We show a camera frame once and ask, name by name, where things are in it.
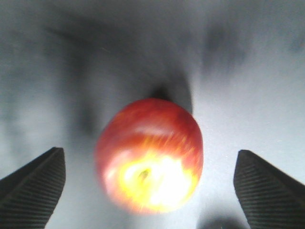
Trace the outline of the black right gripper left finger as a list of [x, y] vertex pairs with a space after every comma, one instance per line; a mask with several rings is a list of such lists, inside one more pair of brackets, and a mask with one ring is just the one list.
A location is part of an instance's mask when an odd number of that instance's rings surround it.
[[0, 227], [43, 229], [66, 181], [63, 148], [53, 147], [0, 181]]

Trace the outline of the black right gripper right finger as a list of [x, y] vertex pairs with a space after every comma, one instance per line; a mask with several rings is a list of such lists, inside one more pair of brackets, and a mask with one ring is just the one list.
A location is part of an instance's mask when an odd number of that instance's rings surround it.
[[305, 227], [305, 186], [255, 153], [239, 151], [233, 183], [250, 228]]

